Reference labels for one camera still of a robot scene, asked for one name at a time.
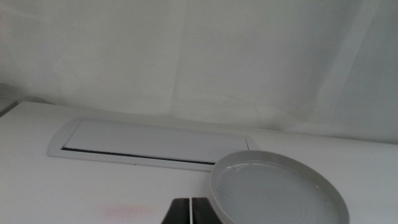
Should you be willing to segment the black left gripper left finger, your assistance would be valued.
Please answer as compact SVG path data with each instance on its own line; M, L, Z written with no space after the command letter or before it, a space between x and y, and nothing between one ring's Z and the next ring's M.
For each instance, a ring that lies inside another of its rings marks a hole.
M190 224L190 199L173 199L162 224Z

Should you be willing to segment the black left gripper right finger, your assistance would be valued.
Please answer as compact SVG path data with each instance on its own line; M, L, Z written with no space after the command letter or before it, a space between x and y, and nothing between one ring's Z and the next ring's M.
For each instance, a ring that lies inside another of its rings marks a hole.
M192 198L193 224L222 224L206 197Z

